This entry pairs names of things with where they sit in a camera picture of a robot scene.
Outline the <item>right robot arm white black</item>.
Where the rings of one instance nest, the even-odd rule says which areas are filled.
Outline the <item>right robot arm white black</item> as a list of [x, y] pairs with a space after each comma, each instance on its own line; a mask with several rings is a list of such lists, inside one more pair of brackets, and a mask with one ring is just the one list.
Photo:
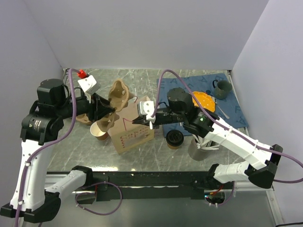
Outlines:
[[213, 164], [203, 184], [209, 189], [220, 185], [249, 181], [260, 188], [269, 189], [274, 181], [280, 154], [279, 145], [269, 146], [241, 133], [209, 110], [194, 105], [192, 96], [178, 87], [167, 93], [168, 106], [155, 109], [153, 101], [140, 101], [138, 117], [133, 124], [154, 126], [179, 123], [190, 134], [223, 146], [243, 158], [243, 162], [229, 165]]

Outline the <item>pink cream paper gift bag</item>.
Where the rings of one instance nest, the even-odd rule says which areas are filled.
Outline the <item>pink cream paper gift bag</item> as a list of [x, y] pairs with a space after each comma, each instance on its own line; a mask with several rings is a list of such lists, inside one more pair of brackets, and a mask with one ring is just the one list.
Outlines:
[[128, 107], [117, 114], [119, 119], [115, 121], [108, 133], [118, 154], [154, 139], [154, 130], [151, 130], [149, 126], [132, 124], [132, 120], [138, 117], [137, 104], [140, 101], [149, 100], [148, 96], [144, 96], [136, 103], [130, 101]]

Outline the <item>brown paper coffee cup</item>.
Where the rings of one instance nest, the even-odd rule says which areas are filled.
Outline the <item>brown paper coffee cup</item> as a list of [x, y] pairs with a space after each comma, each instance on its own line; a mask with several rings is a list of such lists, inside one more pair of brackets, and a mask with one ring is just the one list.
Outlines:
[[169, 144], [169, 143], [167, 143], [167, 146], [168, 146], [168, 148], [169, 149], [172, 149], [172, 150], [175, 150], [175, 149], [178, 149], [181, 145], [171, 145], [171, 144]]
[[104, 141], [109, 137], [109, 134], [107, 132], [103, 132], [97, 125], [96, 122], [94, 122], [90, 126], [90, 133], [92, 136], [94, 136], [96, 139], [100, 141]]

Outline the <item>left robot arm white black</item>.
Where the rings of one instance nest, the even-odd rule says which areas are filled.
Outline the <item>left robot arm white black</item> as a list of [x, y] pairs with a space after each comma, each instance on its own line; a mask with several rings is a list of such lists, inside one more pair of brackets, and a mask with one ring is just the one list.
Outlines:
[[74, 167], [56, 184], [45, 188], [47, 167], [54, 144], [67, 136], [58, 137], [64, 119], [86, 114], [89, 120], [100, 120], [114, 112], [110, 102], [98, 94], [92, 101], [85, 95], [66, 95], [60, 79], [47, 79], [37, 88], [38, 99], [22, 120], [20, 137], [22, 159], [17, 186], [10, 203], [3, 205], [0, 214], [30, 223], [47, 222], [57, 215], [62, 201], [74, 190], [89, 190], [94, 184], [93, 171], [84, 166]]

